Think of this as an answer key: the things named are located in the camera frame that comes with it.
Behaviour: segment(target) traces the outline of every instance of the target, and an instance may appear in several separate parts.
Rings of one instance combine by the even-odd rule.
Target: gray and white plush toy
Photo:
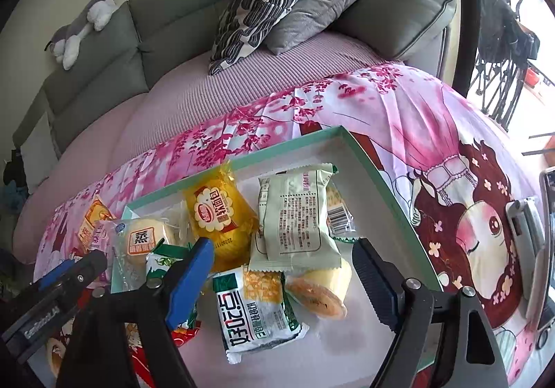
[[[79,56],[79,45],[84,37],[93,27],[96,31],[102,30],[117,9],[113,0],[91,0],[72,23],[54,33],[44,51],[50,50],[56,62],[69,70]]]

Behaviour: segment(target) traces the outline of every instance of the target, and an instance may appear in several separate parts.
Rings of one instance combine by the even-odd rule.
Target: sofa armrest
[[[456,0],[358,0],[331,29],[365,42],[383,58],[407,60],[449,25]]]

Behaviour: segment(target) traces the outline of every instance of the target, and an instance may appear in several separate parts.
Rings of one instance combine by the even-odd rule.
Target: tray
[[[242,195],[257,211],[258,176],[314,163],[333,163],[339,172],[334,183],[345,198],[361,234],[382,258],[391,261],[406,277],[417,277],[428,288],[442,290],[434,268],[377,168],[359,143],[343,127],[307,134],[234,159],[232,167]],[[177,181],[129,203],[123,219],[151,214],[178,203],[181,191],[195,184],[203,173]],[[351,244],[338,243],[351,262]],[[112,292],[121,290],[114,271]],[[299,321],[310,326],[298,342],[245,356],[229,365],[221,341],[214,293],[198,301],[203,324],[195,339],[179,349],[198,386],[368,386],[379,370],[393,340],[390,329],[378,321],[356,272],[345,298],[348,310],[342,321],[320,320],[292,302]],[[438,329],[428,333],[420,369],[434,361]]]

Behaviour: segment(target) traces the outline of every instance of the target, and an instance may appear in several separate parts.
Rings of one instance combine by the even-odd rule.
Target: nutrition label
[[[316,194],[284,195],[282,199],[278,222],[280,253],[316,251],[320,247]]]

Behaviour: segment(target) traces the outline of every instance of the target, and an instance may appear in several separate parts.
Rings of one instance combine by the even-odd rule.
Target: pink blanket
[[[127,203],[225,158],[334,126],[351,131],[374,161],[444,289],[476,288],[514,381],[533,334],[517,308],[522,279],[504,207],[537,195],[537,181],[467,100],[406,66],[360,69],[268,95],[131,159],[56,209],[35,279],[79,248],[76,232],[93,195],[120,216]]]

